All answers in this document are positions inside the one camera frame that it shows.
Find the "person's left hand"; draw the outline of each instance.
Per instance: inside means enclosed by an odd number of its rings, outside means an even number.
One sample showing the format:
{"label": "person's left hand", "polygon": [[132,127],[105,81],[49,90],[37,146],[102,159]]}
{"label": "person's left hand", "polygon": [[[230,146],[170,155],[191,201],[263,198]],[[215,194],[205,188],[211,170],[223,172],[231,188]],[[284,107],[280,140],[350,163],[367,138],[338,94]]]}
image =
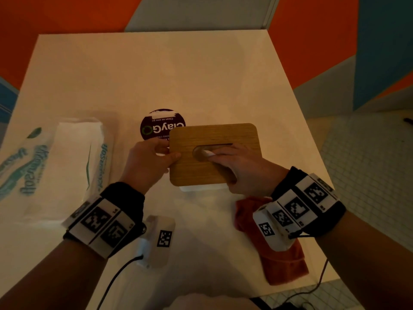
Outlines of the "person's left hand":
{"label": "person's left hand", "polygon": [[169,153],[169,141],[151,138],[138,142],[129,152],[125,169],[119,181],[124,182],[142,194],[147,193],[168,167],[179,160],[181,154]]}

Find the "person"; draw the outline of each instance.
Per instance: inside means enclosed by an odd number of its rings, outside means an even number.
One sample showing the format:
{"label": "person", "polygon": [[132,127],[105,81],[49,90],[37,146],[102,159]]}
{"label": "person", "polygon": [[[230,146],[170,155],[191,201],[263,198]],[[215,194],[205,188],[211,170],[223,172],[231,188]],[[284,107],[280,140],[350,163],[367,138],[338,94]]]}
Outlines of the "person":
{"label": "person", "polygon": [[[214,153],[209,160],[231,168],[237,178],[228,183],[233,193],[271,195],[289,173],[242,145]],[[120,182],[144,195],[179,158],[169,153],[167,140],[138,142]],[[316,241],[365,309],[413,309],[413,254],[403,246],[349,211]],[[0,309],[85,309],[106,262],[87,245],[66,238],[0,299]],[[258,309],[248,299],[204,295],[178,297],[170,308]]]}

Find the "floor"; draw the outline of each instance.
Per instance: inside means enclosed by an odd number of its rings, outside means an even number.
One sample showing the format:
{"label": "floor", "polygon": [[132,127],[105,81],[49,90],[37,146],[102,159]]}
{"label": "floor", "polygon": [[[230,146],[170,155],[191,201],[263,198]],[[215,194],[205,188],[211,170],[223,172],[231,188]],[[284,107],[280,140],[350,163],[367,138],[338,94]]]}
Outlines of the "floor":
{"label": "floor", "polygon": [[[307,120],[337,193],[361,219],[413,251],[413,110]],[[262,297],[277,307],[313,287]],[[362,309],[341,280],[292,299],[311,309]]]}

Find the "black circular sticker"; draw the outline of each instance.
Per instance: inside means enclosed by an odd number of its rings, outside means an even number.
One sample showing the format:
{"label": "black circular sticker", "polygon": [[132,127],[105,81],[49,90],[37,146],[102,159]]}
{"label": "black circular sticker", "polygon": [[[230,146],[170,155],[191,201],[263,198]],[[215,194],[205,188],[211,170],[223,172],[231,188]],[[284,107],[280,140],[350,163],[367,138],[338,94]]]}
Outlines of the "black circular sticker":
{"label": "black circular sticker", "polygon": [[144,140],[158,137],[169,140],[169,131],[177,126],[185,126],[183,117],[170,109],[150,112],[140,124],[140,134]]}

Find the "red cloth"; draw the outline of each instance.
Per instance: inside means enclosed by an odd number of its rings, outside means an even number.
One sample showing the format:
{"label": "red cloth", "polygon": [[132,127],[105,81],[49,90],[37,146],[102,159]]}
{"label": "red cloth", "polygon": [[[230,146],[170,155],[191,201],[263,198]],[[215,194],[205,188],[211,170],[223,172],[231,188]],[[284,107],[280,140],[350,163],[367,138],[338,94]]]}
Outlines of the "red cloth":
{"label": "red cloth", "polygon": [[308,274],[304,252],[298,239],[287,251],[277,252],[270,248],[255,224],[252,213],[271,202],[268,198],[248,197],[237,201],[235,228],[248,235],[258,251],[265,277],[270,285],[281,285]]}

